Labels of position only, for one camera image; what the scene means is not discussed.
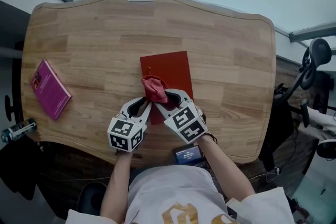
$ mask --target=magenta book cover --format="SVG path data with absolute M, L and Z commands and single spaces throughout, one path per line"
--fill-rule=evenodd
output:
M 40 63 L 30 85 L 42 107 L 56 120 L 70 100 L 71 94 L 46 60 Z

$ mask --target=small display screen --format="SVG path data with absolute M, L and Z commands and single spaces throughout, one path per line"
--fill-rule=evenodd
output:
M 178 164 L 198 163 L 203 161 L 203 156 L 198 146 L 176 151 L 175 154 Z

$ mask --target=black chair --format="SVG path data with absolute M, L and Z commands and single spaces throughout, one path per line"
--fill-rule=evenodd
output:
M 302 66 L 299 75 L 289 88 L 283 87 L 283 83 L 274 89 L 273 104 L 268 123 L 266 136 L 261 148 L 259 159 L 263 161 L 266 171 L 275 168 L 273 152 L 293 133 L 294 124 L 291 112 L 302 114 L 303 122 L 309 124 L 307 105 L 301 104 L 301 110 L 288 104 L 288 99 L 301 86 L 303 90 L 310 88 L 316 78 L 316 69 L 331 60 L 331 49 L 324 39 L 314 39 L 303 55 Z

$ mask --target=wooden table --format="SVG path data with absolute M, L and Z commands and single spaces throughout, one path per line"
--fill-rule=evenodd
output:
M 238 163 L 258 157 L 275 81 L 273 23 L 255 14 L 191 0 L 83 0 L 43 3 L 31 16 L 23 53 L 24 118 L 37 141 L 72 146 L 111 163 L 107 128 L 129 100 L 144 95 L 140 57 L 186 50 L 195 104 L 221 149 Z M 42 59 L 73 97 L 58 120 L 39 105 L 30 81 Z M 164 125 L 149 126 L 133 166 L 165 164 L 182 146 Z

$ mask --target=phone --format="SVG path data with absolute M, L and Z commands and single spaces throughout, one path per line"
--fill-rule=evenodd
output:
M 201 149 L 197 145 L 186 145 L 174 149 L 176 164 L 195 165 L 205 161 Z

